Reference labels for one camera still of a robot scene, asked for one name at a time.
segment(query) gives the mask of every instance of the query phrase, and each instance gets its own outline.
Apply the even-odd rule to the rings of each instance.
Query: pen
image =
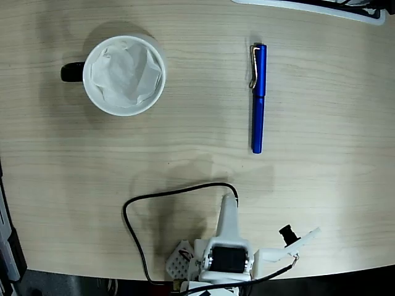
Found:
[[[253,75],[250,88],[253,93],[252,109],[252,152],[259,154],[262,152],[264,140],[264,115],[265,115],[265,95],[266,95],[266,45],[255,43],[251,46],[251,58],[253,65]]]

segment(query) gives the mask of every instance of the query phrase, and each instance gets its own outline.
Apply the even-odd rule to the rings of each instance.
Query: pen clip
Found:
[[[252,74],[252,79],[251,82],[249,83],[249,88],[254,89],[255,86],[257,85],[257,76],[258,76],[258,69],[257,69],[257,57],[255,55],[255,51],[258,51],[260,48],[251,45],[250,50],[251,50],[251,62],[252,62],[252,67],[254,69],[254,73]]]

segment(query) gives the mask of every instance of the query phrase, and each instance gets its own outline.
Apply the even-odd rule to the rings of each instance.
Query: white mug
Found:
[[[137,105],[127,108],[110,105],[104,100],[101,90],[92,82],[91,65],[98,59],[101,52],[116,41],[133,40],[145,45],[153,54],[162,70],[162,75],[154,94]],[[140,114],[151,108],[163,92],[167,76],[167,61],[164,50],[152,37],[143,34],[115,36],[99,43],[88,55],[85,62],[74,62],[64,65],[60,71],[60,77],[64,82],[83,82],[86,94],[97,108],[108,114],[116,116],[132,116]]]

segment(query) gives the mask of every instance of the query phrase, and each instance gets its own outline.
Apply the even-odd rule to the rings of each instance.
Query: white plastic part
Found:
[[[210,252],[216,247],[236,247],[245,249],[247,253],[246,268],[244,273],[222,273],[209,271]],[[237,201],[233,194],[227,194],[222,199],[220,216],[218,219],[217,236],[209,239],[202,256],[201,273],[199,281],[213,284],[224,284],[235,281],[250,281],[250,270],[254,264],[252,247],[248,240],[239,235]]]
[[[192,246],[187,240],[182,240],[166,261],[166,271],[172,279],[186,279],[188,277],[189,261],[180,254],[180,250],[191,254],[191,259],[194,256]]]
[[[289,256],[297,256],[299,249],[308,244],[318,233],[320,233],[320,228],[316,228],[313,231],[301,237],[293,244],[283,248],[283,249],[259,249],[254,257],[254,268],[253,277],[254,279],[259,279],[265,276],[264,274],[264,263],[273,263],[281,260],[282,258]]]
[[[331,9],[322,6],[310,5],[310,4],[303,4],[291,1],[284,1],[284,0],[232,0],[233,2],[240,3],[240,4],[255,4],[255,5],[263,5],[263,6],[272,6],[272,7],[282,7],[282,8],[290,8],[290,9],[297,9],[297,10],[304,10],[309,12],[317,12],[319,14],[328,14],[334,15],[336,17],[342,17],[345,19],[350,20],[357,20],[364,23],[370,23],[372,25],[382,25],[385,22],[386,18],[386,11],[380,11],[380,18],[375,19],[371,17],[366,17],[364,15],[359,15],[352,13],[350,11],[345,10],[338,10],[338,9]]]

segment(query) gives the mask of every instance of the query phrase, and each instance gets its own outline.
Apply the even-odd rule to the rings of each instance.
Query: tissue paper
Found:
[[[104,100],[131,107],[152,96],[162,70],[151,51],[139,42],[117,42],[105,48],[91,66],[92,82]]]

